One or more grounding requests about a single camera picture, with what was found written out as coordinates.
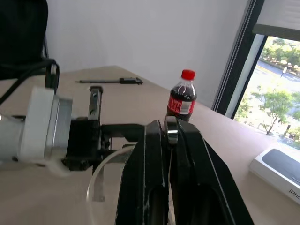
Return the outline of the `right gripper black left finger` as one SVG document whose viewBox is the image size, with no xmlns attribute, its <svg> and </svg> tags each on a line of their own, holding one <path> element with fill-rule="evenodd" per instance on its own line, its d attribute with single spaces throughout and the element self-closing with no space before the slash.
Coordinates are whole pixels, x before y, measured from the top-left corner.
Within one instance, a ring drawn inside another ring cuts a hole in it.
<svg viewBox="0 0 300 225">
<path fill-rule="evenodd" d="M 154 120 L 125 163 L 117 205 L 118 225 L 166 225 L 169 187 L 165 140 Z"/>
</svg>

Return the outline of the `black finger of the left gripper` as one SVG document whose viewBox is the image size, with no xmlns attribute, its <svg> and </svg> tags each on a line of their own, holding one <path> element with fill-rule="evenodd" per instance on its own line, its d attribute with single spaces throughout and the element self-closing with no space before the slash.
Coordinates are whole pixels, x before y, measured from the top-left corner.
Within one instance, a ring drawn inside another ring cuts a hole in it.
<svg viewBox="0 0 300 225">
<path fill-rule="evenodd" d="M 106 152 L 103 153 L 103 159 L 107 158 L 109 155 L 113 154 L 114 152 L 117 152 L 117 150 L 108 150 Z M 125 153 L 122 154 L 118 154 L 117 156 L 112 157 L 108 163 L 120 163 L 120 164 L 124 164 L 128 158 L 130 157 L 132 153 L 132 150 L 127 151 Z"/>
<path fill-rule="evenodd" d="M 144 134 L 145 126 L 141 124 L 103 124 L 101 126 L 101 142 L 111 138 L 125 138 L 128 142 L 138 142 Z"/>
</svg>

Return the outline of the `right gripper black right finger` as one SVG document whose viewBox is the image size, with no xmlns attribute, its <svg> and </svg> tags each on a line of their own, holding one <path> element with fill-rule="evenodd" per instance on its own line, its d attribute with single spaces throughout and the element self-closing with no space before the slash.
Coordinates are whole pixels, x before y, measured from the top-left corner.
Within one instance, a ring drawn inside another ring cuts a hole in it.
<svg viewBox="0 0 300 225">
<path fill-rule="evenodd" d="M 192 124 L 179 120 L 171 187 L 177 225 L 252 225 L 254 222 L 221 157 Z"/>
</svg>

